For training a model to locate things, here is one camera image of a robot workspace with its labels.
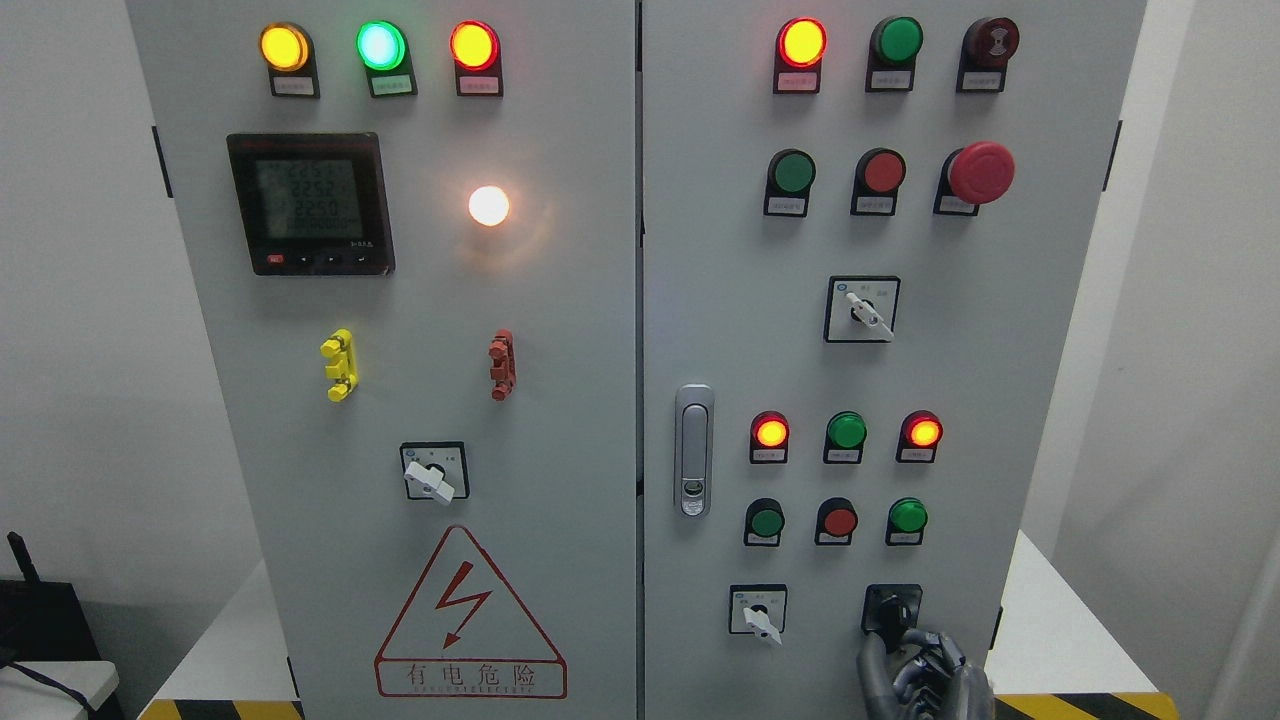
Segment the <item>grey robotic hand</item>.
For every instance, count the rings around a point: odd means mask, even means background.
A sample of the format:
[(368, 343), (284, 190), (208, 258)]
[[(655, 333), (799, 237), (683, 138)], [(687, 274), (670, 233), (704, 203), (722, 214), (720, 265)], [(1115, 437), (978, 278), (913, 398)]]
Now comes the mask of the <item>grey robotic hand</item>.
[(911, 628), (902, 643), (916, 652), (890, 671), (891, 652), (868, 634), (858, 653), (858, 675), (869, 719), (993, 719), (995, 694), (983, 667), (946, 633)]

